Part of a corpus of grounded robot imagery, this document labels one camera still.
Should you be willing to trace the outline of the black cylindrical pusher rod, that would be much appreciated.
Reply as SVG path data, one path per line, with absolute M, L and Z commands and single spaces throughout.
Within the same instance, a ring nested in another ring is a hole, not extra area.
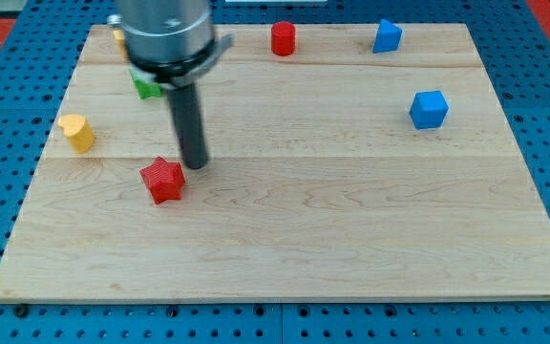
M 205 167 L 208 152 L 196 84 L 168 90 L 167 100 L 184 165 L 190 169 Z

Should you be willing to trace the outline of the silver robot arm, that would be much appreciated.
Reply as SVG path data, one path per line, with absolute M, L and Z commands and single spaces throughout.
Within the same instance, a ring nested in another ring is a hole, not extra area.
M 107 23 L 123 33 L 131 66 L 142 80 L 166 93 L 183 163 L 208 164 L 197 82 L 232 47 L 231 34 L 217 37 L 205 0 L 116 0 Z

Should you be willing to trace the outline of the yellow block behind arm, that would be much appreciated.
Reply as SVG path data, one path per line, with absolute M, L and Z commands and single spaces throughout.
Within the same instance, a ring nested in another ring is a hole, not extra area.
M 127 59 L 128 54 L 127 54 L 127 49 L 126 49 L 126 45 L 125 45 L 125 35 L 124 35 L 123 30 L 114 29 L 113 30 L 113 35 L 114 35 L 115 41 L 118 45 L 118 49 L 119 49 L 119 52 L 120 52 L 121 56 L 124 59 Z

